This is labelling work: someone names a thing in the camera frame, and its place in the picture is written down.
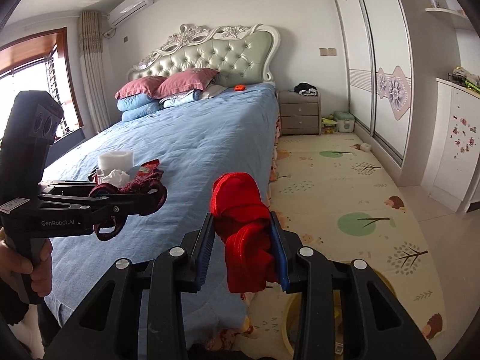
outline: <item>silver screw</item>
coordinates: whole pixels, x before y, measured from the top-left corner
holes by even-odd
[[[127,259],[120,259],[115,263],[115,267],[118,268],[118,269],[125,269],[129,265],[130,265],[130,263],[128,262]]]
[[[181,256],[184,252],[185,251],[179,246],[172,247],[172,249],[170,249],[170,256],[178,257]]]
[[[310,249],[309,247],[302,247],[300,249],[300,254],[304,257],[310,257],[310,256],[313,256],[314,255],[314,252],[312,249]]]
[[[353,262],[353,266],[357,269],[365,269],[367,267],[367,263],[363,261],[363,259],[356,259]]]

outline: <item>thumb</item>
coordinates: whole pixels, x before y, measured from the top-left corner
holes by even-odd
[[[26,275],[33,271],[32,262],[10,249],[5,241],[0,242],[0,267]]]

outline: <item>curtain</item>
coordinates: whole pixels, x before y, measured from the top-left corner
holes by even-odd
[[[110,117],[105,100],[105,75],[103,70],[102,14],[83,11],[78,19],[80,67],[88,109],[97,133],[110,127]]]

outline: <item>blue quilt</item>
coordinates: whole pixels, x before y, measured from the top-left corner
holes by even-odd
[[[87,180],[99,154],[132,150],[136,165],[160,159],[168,190],[158,212],[129,216],[121,233],[108,242],[95,235],[52,239],[53,290],[46,303],[61,326],[114,261],[154,259],[179,245],[185,233],[199,229],[212,184],[221,174],[250,173],[265,197],[277,114],[271,85],[252,85],[242,92],[229,89],[213,99],[117,123],[45,169],[43,179]],[[182,306],[187,347],[218,328],[242,325],[245,306],[227,289],[224,246],[218,237],[205,285],[197,294],[183,294]],[[139,354],[144,357],[144,307],[140,327]]]

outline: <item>person's leg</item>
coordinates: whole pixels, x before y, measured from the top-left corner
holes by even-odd
[[[37,312],[42,344],[46,349],[59,332],[60,325],[44,301],[38,305]]]

